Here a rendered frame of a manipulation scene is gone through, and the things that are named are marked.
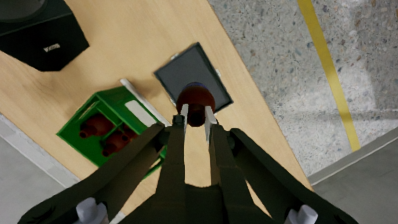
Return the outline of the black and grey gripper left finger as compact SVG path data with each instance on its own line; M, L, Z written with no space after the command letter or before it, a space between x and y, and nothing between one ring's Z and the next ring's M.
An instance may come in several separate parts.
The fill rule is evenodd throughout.
M87 178L29 209L17 224L110 224L165 145L146 224L186 224L187 115L188 104L183 104L181 114L173 115L172 126L152 124Z

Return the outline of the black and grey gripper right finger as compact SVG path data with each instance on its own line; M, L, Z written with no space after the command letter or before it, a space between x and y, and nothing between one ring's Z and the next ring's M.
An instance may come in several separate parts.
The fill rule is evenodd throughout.
M224 224L265 224L246 181L278 224L359 224L305 187L241 129L224 130L210 106L205 117L211 185L219 184Z

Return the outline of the green bottle crate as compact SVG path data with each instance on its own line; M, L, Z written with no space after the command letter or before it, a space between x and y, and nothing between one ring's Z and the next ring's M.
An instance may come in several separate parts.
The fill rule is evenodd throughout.
M92 107L79 118L91 105ZM86 121L90 117L100 112L122 132L123 125L126 123L138 135L152 124L160 122L125 86L105 91L93 98L77 115L71 128L69 145L98 168L116 154L113 153L109 157L104 157L101 154L102 150L106 147L105 138L107 138L116 127L102 137L91 136L82 139L79 136L79 132L85 128ZM158 156L153 164L158 160L160 161L149 169L142 181L161 167L162 163L164 163L166 149L167 145L165 145L165 148L160 153L163 158L160 155Z

